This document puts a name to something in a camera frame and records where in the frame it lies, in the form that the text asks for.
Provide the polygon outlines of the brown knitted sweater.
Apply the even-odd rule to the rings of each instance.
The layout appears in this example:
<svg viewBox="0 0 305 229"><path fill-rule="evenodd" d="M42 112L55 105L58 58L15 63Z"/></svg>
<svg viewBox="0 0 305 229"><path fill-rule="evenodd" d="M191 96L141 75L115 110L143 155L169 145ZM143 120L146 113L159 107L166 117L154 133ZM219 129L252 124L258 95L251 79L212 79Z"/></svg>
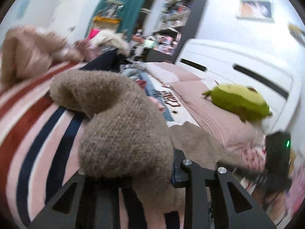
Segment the brown knitted sweater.
<svg viewBox="0 0 305 229"><path fill-rule="evenodd" d="M122 228L180 228L185 190L172 186L174 151L204 168L218 161L245 166L204 129L168 126L163 114L129 77L108 71L69 70L50 86L60 106L83 112L89 122L80 139L79 163L92 177L130 177L121 189Z"/></svg>

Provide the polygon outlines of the pile of clothes on chair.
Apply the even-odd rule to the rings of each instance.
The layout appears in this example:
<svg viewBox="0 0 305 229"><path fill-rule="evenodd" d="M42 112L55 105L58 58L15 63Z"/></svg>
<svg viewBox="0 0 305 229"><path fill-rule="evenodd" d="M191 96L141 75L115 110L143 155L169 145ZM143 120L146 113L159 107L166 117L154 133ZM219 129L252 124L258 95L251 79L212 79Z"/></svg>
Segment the pile of clothes on chair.
<svg viewBox="0 0 305 229"><path fill-rule="evenodd" d="M93 47L101 45L114 47L119 49L119 53L125 56L128 56L131 50L130 44L123 39L122 33L114 33L109 29L99 31L89 42Z"/></svg>

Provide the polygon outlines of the pink strawberry pillow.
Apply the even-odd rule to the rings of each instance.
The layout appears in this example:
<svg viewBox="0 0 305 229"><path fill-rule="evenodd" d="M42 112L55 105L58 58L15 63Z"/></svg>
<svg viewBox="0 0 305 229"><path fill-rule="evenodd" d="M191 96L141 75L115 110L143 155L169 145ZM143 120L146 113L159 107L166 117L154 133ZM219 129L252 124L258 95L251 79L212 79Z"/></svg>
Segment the pink strawberry pillow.
<svg viewBox="0 0 305 229"><path fill-rule="evenodd" d="M264 147L252 147L241 151L242 159L251 170L263 171L266 163L266 149Z"/></svg>

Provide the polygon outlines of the pink sweater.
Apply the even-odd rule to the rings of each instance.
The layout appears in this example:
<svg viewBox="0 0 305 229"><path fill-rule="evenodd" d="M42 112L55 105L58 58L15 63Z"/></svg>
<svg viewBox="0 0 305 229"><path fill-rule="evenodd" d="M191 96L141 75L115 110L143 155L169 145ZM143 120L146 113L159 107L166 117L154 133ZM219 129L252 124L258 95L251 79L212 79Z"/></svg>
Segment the pink sweater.
<svg viewBox="0 0 305 229"><path fill-rule="evenodd" d="M158 110L162 113L166 111L165 106L156 98L149 97L150 101L158 108Z"/></svg>

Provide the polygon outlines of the green avocado plush toy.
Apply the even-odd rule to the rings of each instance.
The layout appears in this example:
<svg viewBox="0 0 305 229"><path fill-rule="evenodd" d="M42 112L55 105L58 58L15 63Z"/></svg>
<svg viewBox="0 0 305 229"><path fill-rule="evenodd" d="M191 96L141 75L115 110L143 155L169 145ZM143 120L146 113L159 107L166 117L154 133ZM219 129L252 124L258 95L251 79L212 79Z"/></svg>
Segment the green avocado plush toy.
<svg viewBox="0 0 305 229"><path fill-rule="evenodd" d="M238 115L242 122L256 122L273 115L264 97L252 87L219 84L202 95L215 106Z"/></svg>

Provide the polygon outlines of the striped pink blanket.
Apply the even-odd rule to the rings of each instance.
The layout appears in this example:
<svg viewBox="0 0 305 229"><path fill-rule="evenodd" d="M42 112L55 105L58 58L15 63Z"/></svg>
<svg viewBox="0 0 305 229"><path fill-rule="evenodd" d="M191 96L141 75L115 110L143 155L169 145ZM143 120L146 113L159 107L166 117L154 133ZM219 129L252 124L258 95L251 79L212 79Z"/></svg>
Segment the striped pink blanket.
<svg viewBox="0 0 305 229"><path fill-rule="evenodd" d="M1 213L18 228L79 169L87 118L55 104L48 91L53 76L82 67L65 62L1 92Z"/></svg>

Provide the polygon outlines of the white bed headboard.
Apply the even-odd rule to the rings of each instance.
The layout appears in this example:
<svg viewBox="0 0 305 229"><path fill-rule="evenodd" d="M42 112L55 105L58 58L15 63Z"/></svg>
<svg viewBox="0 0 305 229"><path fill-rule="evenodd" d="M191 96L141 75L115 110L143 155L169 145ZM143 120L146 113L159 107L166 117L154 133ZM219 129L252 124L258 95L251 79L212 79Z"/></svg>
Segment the white bed headboard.
<svg viewBox="0 0 305 229"><path fill-rule="evenodd" d="M204 79L250 86L266 100L273 115L261 122L265 134L286 130L297 109L301 79L279 67L275 56L226 42L188 40L175 64Z"/></svg>

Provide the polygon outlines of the grey green garment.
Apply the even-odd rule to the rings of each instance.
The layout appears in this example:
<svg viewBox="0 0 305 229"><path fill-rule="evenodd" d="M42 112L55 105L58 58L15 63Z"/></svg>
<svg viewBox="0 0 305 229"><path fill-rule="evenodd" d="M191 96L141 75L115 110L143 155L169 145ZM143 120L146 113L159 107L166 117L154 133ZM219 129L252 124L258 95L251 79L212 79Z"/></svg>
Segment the grey green garment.
<svg viewBox="0 0 305 229"><path fill-rule="evenodd" d="M146 87L144 89L145 93L147 96L153 97L153 93L155 90L155 87L150 80L149 76L147 75L146 72L143 72L141 70L138 70L136 68L128 68L120 72L122 76L129 77L133 81L136 80L144 80L147 82Z"/></svg>

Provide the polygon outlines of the dark red garment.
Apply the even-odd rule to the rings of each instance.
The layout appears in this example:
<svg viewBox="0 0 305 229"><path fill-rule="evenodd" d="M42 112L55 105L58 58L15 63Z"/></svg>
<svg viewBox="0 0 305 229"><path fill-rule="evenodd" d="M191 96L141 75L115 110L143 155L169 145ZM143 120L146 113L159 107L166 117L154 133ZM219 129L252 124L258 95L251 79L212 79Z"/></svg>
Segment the dark red garment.
<svg viewBox="0 0 305 229"><path fill-rule="evenodd" d="M138 85L142 90L145 89L146 84L147 84L147 82L144 81L144 80L136 80L136 83L137 83L137 85Z"/></svg>

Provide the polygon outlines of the black garment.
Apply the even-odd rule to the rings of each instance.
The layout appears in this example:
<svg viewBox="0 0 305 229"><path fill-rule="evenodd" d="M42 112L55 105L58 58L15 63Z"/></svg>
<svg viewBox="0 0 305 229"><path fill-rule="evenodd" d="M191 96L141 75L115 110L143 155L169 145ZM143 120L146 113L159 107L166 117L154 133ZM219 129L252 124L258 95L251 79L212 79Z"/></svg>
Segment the black garment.
<svg viewBox="0 0 305 229"><path fill-rule="evenodd" d="M118 50L109 50L87 63L80 70L85 71L110 71L119 73L120 65L126 60L126 56L118 54Z"/></svg>

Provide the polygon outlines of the black cluttered shelf unit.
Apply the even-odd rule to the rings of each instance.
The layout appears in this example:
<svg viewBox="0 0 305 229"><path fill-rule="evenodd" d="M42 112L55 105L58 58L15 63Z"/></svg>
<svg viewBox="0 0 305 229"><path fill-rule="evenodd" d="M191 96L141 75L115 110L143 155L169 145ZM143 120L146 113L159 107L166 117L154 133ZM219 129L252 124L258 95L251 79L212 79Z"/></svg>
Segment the black cluttered shelf unit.
<svg viewBox="0 0 305 229"><path fill-rule="evenodd" d="M175 62L187 40L197 34L207 0L171 1L152 12L142 28L137 41L140 55L145 62Z"/></svg>

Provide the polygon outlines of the teal curtain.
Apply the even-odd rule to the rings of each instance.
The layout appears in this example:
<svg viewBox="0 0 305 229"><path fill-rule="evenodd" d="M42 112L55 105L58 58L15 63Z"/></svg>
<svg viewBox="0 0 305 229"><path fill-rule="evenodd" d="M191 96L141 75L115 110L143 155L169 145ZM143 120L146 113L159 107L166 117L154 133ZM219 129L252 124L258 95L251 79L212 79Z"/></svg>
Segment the teal curtain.
<svg viewBox="0 0 305 229"><path fill-rule="evenodd" d="M107 7L107 0L100 0L96 6L94 12L92 13L91 19L89 21L85 36L90 31L90 26L93 18L98 15L100 10ZM117 0L123 3L123 8L118 12L118 18L120 19L120 24L117 32L125 33L127 35L127 41L130 41L133 35L133 29L136 26L136 21L139 17L140 10L144 4L144 0Z"/></svg>

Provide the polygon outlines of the yellow ukulele on wall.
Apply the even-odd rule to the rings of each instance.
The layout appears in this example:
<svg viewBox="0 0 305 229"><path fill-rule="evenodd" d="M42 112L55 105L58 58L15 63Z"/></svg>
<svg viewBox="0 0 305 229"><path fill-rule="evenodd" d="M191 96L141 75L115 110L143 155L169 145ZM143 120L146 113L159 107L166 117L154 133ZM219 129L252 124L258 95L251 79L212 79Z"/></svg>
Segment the yellow ukulele on wall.
<svg viewBox="0 0 305 229"><path fill-rule="evenodd" d="M288 25L288 30L292 37L303 47L305 47L305 32L294 24Z"/></svg>

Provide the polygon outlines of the framed wall photo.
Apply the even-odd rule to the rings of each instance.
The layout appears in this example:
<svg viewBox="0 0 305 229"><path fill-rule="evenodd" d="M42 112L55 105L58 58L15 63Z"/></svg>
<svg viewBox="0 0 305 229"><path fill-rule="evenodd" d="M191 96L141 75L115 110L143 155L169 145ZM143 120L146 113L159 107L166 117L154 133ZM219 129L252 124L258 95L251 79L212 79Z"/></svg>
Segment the framed wall photo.
<svg viewBox="0 0 305 229"><path fill-rule="evenodd" d="M240 0L240 20L274 22L273 4L268 0Z"/></svg>

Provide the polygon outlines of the small wall poster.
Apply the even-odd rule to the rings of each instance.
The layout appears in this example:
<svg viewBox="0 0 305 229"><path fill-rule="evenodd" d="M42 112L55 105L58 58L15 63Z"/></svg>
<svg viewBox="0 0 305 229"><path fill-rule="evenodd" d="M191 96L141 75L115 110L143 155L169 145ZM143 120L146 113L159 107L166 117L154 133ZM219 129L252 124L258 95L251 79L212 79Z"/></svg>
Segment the small wall poster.
<svg viewBox="0 0 305 229"><path fill-rule="evenodd" d="M24 17L26 10L28 8L28 5L30 4L30 1L31 0L22 0L21 1L18 11L17 11L17 15L16 15L16 18L18 20L21 20Z"/></svg>

